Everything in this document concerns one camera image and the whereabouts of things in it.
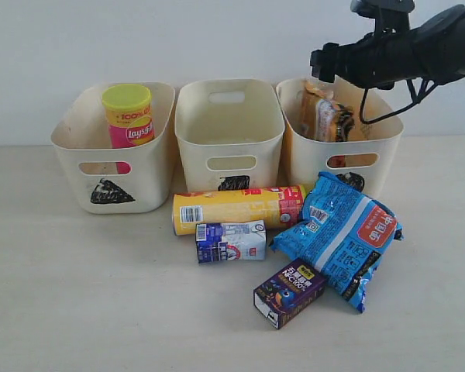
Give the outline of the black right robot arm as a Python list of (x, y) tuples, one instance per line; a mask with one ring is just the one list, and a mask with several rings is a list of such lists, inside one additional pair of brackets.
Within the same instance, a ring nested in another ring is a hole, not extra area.
[(409, 79), (445, 85), (464, 78), (465, 5), (452, 6), (417, 28), (408, 17), (414, 8), (413, 1), (353, 1), (351, 11), (374, 20), (374, 31), (355, 43), (326, 43), (312, 51), (312, 76), (383, 90)]

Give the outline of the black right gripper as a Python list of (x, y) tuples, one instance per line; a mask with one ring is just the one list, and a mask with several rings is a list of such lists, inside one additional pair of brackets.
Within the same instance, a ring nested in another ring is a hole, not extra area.
[(372, 57), (376, 53), (376, 39), (365, 36), (355, 43), (340, 45), (325, 43), (310, 56), (312, 76), (325, 83), (333, 83), (336, 76), (358, 88), (375, 88)]

